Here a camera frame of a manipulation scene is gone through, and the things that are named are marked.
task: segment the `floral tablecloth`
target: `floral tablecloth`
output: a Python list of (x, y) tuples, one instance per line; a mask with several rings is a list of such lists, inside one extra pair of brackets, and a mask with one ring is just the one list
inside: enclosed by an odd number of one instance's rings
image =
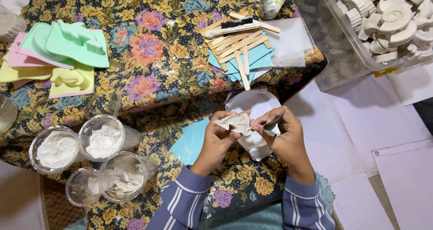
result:
[[(14, 99), (19, 107), (14, 125), (0, 134), (0, 159), (32, 169), (28, 149), (40, 130), (62, 124), (77, 131), (89, 117), (112, 113), (114, 97), (120, 95), (120, 119), (142, 133), (136, 152), (153, 156), (159, 170), (133, 201), (112, 204), (101, 198), (87, 207), (87, 227), (126, 228), (130, 218), (140, 224), (148, 222), (161, 203), (161, 186), (181, 170), (180, 161), (169, 151), (181, 128), (223, 110), (226, 91), (241, 88), (207, 62), (208, 48), (198, 31), (231, 11), (243, 9), (258, 19), (258, 2), (208, 0), (201, 5), (195, 0), (30, 0), (22, 13), (27, 30), (35, 23), (57, 19), (103, 29), (111, 65), (95, 69), (95, 90), (90, 95), (48, 99), (49, 80), (32, 81), (17, 90), (12, 83), (0, 83), (0, 94)], [(300, 15), (294, 3), (286, 0), (277, 18), (291, 17)], [(0, 58), (8, 47), (10, 44), (0, 44)], [(268, 84), (283, 103), (328, 63), (317, 48), (305, 60), (306, 67), (277, 67), (252, 85)], [(99, 165), (84, 161), (49, 177), (66, 182), (79, 167)], [(202, 219), (280, 198), (284, 182), (277, 177), (284, 166), (274, 155), (261, 162), (251, 161), (236, 144), (215, 170)]]

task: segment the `yellow foam sheet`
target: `yellow foam sheet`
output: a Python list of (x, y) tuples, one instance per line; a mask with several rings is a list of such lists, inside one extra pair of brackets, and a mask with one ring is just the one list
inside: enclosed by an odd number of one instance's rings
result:
[(14, 82), (23, 79), (46, 80), (51, 77), (54, 66), (50, 67), (9, 67), (7, 60), (9, 53), (3, 57), (0, 68), (0, 82)]
[(71, 97), (71, 96), (79, 96), (93, 93), (93, 88), (95, 87), (94, 76), (95, 76), (95, 67), (90, 67), (85, 64), (74, 61), (74, 69), (81, 73), (85, 78), (89, 79), (90, 85), (87, 89), (81, 89), (78, 86), (71, 87), (67, 84), (63, 83), (62, 85), (56, 85), (55, 83), (51, 83), (50, 95), (49, 98), (59, 98), (59, 97)]

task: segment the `person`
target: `person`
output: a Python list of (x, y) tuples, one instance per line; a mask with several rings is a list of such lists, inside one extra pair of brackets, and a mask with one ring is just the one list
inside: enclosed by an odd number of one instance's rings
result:
[[(174, 182), (161, 188), (162, 204), (151, 218), (146, 229), (189, 230), (197, 229), (204, 201), (208, 195), (212, 176), (227, 150), (240, 137), (240, 133), (224, 130), (214, 124), (236, 112), (218, 111), (206, 127), (202, 150), (188, 169), (183, 167)], [(269, 136), (262, 125), (283, 114), (278, 124), (279, 136)], [(251, 120), (253, 131), (257, 131), (269, 148), (288, 165), (283, 193), (283, 228), (287, 230), (330, 230), (335, 229), (332, 217), (326, 210), (313, 167), (307, 156), (302, 125), (286, 107), (273, 109), (256, 120)]]

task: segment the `striped sleeve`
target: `striped sleeve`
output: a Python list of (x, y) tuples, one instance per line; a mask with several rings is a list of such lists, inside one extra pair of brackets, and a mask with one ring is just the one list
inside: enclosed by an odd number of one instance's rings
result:
[(320, 196), (319, 183), (300, 184), (287, 176), (283, 193), (286, 230), (334, 230), (335, 223)]
[(162, 204), (147, 229), (197, 229), (212, 176), (202, 177), (184, 167), (174, 182), (161, 188)]

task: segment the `hand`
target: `hand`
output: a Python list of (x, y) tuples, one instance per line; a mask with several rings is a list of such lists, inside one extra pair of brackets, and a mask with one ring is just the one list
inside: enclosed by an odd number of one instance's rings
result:
[[(279, 136), (269, 136), (263, 130), (263, 125), (274, 121), (283, 115), (283, 122), (278, 124)], [(304, 133), (300, 120), (286, 107), (272, 109), (263, 116), (250, 121), (251, 129), (257, 131), (268, 144), (269, 148), (289, 166), (288, 174), (301, 184), (312, 184), (315, 181), (313, 167), (306, 154)]]
[[(242, 113), (249, 115), (250, 111), (247, 110)], [(203, 147), (197, 160), (191, 166), (191, 172), (207, 177), (221, 164), (230, 146), (241, 137), (241, 134), (231, 132), (232, 128), (225, 130), (221, 126), (214, 124), (214, 121), (236, 114), (237, 112), (228, 111), (217, 111), (215, 113), (206, 126)]]

